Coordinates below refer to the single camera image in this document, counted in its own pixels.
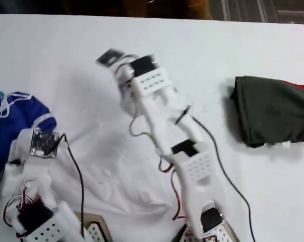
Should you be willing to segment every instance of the black wire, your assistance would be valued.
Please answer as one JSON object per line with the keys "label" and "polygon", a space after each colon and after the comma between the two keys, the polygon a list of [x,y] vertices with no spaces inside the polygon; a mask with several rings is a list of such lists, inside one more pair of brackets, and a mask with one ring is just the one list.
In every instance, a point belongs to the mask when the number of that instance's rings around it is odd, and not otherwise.
{"label": "black wire", "polygon": [[73,163],[75,164],[76,168],[77,168],[77,171],[79,173],[79,177],[80,177],[80,183],[81,183],[81,215],[80,215],[80,220],[81,220],[81,236],[82,238],[85,238],[85,235],[84,235],[84,202],[85,202],[85,189],[84,189],[84,184],[83,184],[83,179],[82,179],[82,174],[81,174],[81,171],[80,171],[80,168],[72,154],[72,151],[70,149],[70,145],[68,143],[68,140],[67,140],[67,135],[66,134],[62,134],[61,137],[59,138],[59,140],[57,141],[57,146],[59,145],[59,143],[61,142],[62,138],[64,137],[65,139],[65,142],[67,143],[68,145],[68,151],[69,151],[69,154],[72,158],[72,161]]}
{"label": "black wire", "polygon": [[250,227],[250,231],[251,231],[251,235],[253,238],[253,241],[256,242],[255,240],[255,236],[254,236],[254,232],[253,232],[253,226],[252,226],[252,216],[251,216],[251,207],[249,205],[249,202],[247,201],[247,199],[243,196],[243,194],[238,190],[238,188],[235,186],[235,184],[233,184],[233,182],[230,180],[229,176],[227,175],[225,169],[223,168],[220,156],[219,156],[219,150],[218,150],[218,146],[217,146],[217,142],[214,138],[214,136],[212,135],[212,133],[200,122],[198,121],[195,117],[193,117],[193,120],[210,136],[210,138],[212,139],[212,142],[214,144],[215,150],[216,150],[216,154],[217,154],[217,158],[218,158],[218,162],[220,165],[220,168],[224,174],[224,176],[227,178],[228,182],[230,183],[230,185],[232,185],[232,187],[235,189],[235,191],[241,196],[241,198],[244,200],[244,202],[247,204],[247,208],[248,208],[248,219],[249,219],[249,227]]}
{"label": "black wire", "polygon": [[190,107],[191,107],[190,105],[187,106],[187,108],[182,112],[180,117],[178,117],[178,119],[175,121],[175,125],[177,125],[178,122],[180,122],[180,120],[188,113]]}

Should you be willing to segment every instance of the floor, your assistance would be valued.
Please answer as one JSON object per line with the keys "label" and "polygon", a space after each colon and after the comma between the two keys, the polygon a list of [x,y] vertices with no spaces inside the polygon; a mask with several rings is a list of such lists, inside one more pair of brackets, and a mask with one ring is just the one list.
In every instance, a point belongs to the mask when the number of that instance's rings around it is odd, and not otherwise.
{"label": "floor", "polygon": [[304,0],[210,1],[216,20],[304,24]]}
{"label": "floor", "polygon": [[[147,17],[182,18],[174,14],[177,0],[153,0]],[[304,24],[304,0],[209,0],[214,20],[301,23]],[[123,16],[121,0],[0,0],[0,14],[74,14]]]}

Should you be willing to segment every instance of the electrical wire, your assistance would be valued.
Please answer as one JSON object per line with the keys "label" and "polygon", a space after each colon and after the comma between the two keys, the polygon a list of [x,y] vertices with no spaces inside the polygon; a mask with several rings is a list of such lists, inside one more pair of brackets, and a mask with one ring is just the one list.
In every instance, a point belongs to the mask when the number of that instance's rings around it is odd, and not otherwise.
{"label": "electrical wire", "polygon": [[161,171],[161,172],[163,172],[163,173],[168,173],[171,169],[172,169],[172,167],[173,167],[173,164],[170,164],[169,166],[168,166],[168,168],[167,169],[162,169],[162,161],[163,161],[163,158],[162,158],[162,156],[160,155],[160,162],[158,163],[158,169]]}
{"label": "electrical wire", "polygon": [[80,215],[80,220],[81,220],[81,236],[82,238],[85,238],[85,235],[84,235],[84,202],[85,202],[85,189],[84,189],[84,184],[83,184],[83,178],[82,178],[82,173],[80,171],[80,168],[72,154],[72,151],[70,149],[70,145],[68,143],[68,140],[67,140],[67,135],[65,133],[63,133],[61,135],[61,137],[58,139],[58,144],[57,146],[59,145],[59,143],[61,142],[62,138],[65,139],[65,142],[66,144],[68,145],[68,151],[69,151],[69,154],[71,156],[71,159],[72,159],[72,162],[74,163],[78,173],[79,173],[79,178],[80,178],[80,184],[81,184],[81,215]]}
{"label": "electrical wire", "polygon": [[213,239],[214,238],[214,242],[218,242],[218,238],[217,238],[217,236],[216,235],[211,235],[211,236],[208,236],[208,237],[205,237],[205,238],[203,238],[202,240],[204,241],[204,242],[206,242],[207,240],[209,241],[210,239]]}
{"label": "electrical wire", "polygon": [[[118,60],[116,60],[115,62],[113,62],[110,66],[116,64],[117,62],[122,61],[122,60],[125,59],[125,58],[134,58],[134,59],[138,59],[139,56],[138,56],[138,55],[135,55],[135,54],[127,54],[127,55],[124,55],[124,56],[121,57],[120,59],[118,59]],[[116,71],[115,71],[115,75],[118,73],[118,71],[120,70],[121,67],[123,67],[123,66],[125,66],[125,65],[129,65],[129,64],[130,64],[130,62],[126,62],[126,63],[120,64],[120,65],[117,67]]]}
{"label": "electrical wire", "polygon": [[126,55],[123,55],[121,58],[119,58],[119,59],[117,59],[116,61],[114,61],[114,62],[110,65],[110,67],[113,66],[113,65],[115,65],[117,62],[122,61],[122,60],[125,59],[125,58],[138,59],[139,56],[136,55],[136,54],[126,54]]}
{"label": "electrical wire", "polygon": [[214,144],[214,147],[215,147],[215,150],[216,150],[216,155],[217,155],[217,159],[218,159],[218,162],[219,162],[219,165],[220,165],[220,168],[224,174],[224,176],[227,178],[228,182],[230,183],[230,185],[235,189],[235,191],[241,196],[241,198],[244,200],[244,202],[246,203],[247,205],[247,208],[248,208],[248,219],[249,219],[249,227],[250,227],[250,232],[251,232],[251,235],[252,235],[252,239],[253,239],[253,242],[256,242],[255,240],[255,236],[254,236],[254,232],[253,232],[253,226],[252,226],[252,214],[251,214],[251,207],[250,207],[250,204],[248,202],[248,200],[244,197],[244,195],[239,191],[239,189],[235,186],[235,184],[231,181],[231,179],[229,178],[228,174],[226,173],[223,165],[222,165],[222,162],[221,162],[221,159],[220,159],[220,156],[219,156],[219,150],[218,150],[218,145],[217,145],[217,142],[214,138],[214,136],[212,135],[212,133],[199,121],[197,120],[195,117],[192,116],[192,119],[210,136],[213,144]]}
{"label": "electrical wire", "polygon": [[18,209],[21,209],[23,208],[24,205],[22,205],[23,203],[23,200],[24,200],[24,204],[26,203],[26,199],[28,199],[28,201],[30,203],[33,203],[33,199],[31,199],[29,196],[25,195],[25,193],[22,193],[22,194],[17,194],[17,195],[13,195],[11,198],[9,198],[7,200],[7,202],[5,203],[4,207],[3,207],[3,210],[2,210],[2,219],[4,221],[4,223],[8,226],[8,227],[12,227],[11,224],[9,224],[6,220],[6,212],[7,212],[7,209],[8,207],[15,201],[16,198],[19,198],[21,197],[21,203],[20,203],[20,206],[18,207]]}
{"label": "electrical wire", "polygon": [[[130,123],[130,125],[129,125],[129,132],[130,132],[131,136],[133,136],[133,137],[138,137],[138,136],[141,136],[141,135],[146,135],[146,136],[148,136],[148,137],[151,139],[151,141],[154,143],[155,147],[158,148],[155,139],[153,138],[153,136],[152,136],[150,133],[148,133],[148,132],[141,132],[141,133],[139,133],[139,134],[134,134],[134,133],[133,133],[132,128],[133,128],[133,124],[134,124],[135,120],[137,119],[137,115],[138,115],[138,109],[136,108],[135,114],[134,114],[134,117],[133,117],[133,120],[131,121],[131,123]],[[166,168],[166,169],[162,169],[162,160],[163,160],[163,158],[162,158],[162,156],[160,155],[160,162],[159,162],[159,164],[158,164],[158,169],[159,169],[161,172],[163,172],[163,173],[168,173],[168,172],[170,172],[171,169],[173,168],[173,164],[170,164],[170,165],[168,166],[168,168]],[[172,220],[185,219],[185,218],[187,218],[187,217],[185,217],[185,216],[179,216],[179,213],[180,213],[180,210],[181,210],[181,202],[180,202],[180,197],[179,197],[179,195],[178,195],[178,192],[177,192],[177,190],[176,190],[176,188],[175,188],[175,186],[174,186],[174,183],[173,183],[173,174],[174,174],[174,172],[175,172],[175,170],[173,170],[173,172],[172,172],[172,174],[171,174],[171,186],[172,186],[172,188],[173,188],[173,191],[174,191],[174,193],[175,193],[175,197],[176,197],[176,200],[177,200],[177,211],[176,211],[176,214],[174,215],[174,217],[172,218]]]}
{"label": "electrical wire", "polygon": [[157,145],[155,139],[153,138],[153,136],[150,133],[148,133],[148,132],[141,132],[139,134],[134,134],[134,132],[133,132],[133,124],[134,124],[135,120],[137,119],[137,115],[138,115],[138,109],[136,108],[133,120],[131,121],[131,123],[129,125],[130,135],[133,136],[133,137],[138,137],[138,136],[141,136],[141,135],[146,135],[146,136],[148,136],[151,139],[151,141],[153,142],[153,144],[155,145],[155,147],[158,148],[158,145]]}

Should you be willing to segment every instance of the blue fabric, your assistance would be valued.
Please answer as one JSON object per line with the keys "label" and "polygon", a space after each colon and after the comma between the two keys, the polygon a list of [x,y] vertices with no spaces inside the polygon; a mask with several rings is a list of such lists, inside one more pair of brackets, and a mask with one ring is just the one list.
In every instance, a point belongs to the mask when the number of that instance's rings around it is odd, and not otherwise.
{"label": "blue fabric", "polygon": [[[0,170],[7,161],[11,142],[20,131],[31,128],[38,117],[47,113],[50,113],[49,109],[30,94],[14,92],[0,97]],[[52,132],[56,127],[56,120],[49,117],[37,127],[45,132]]]}

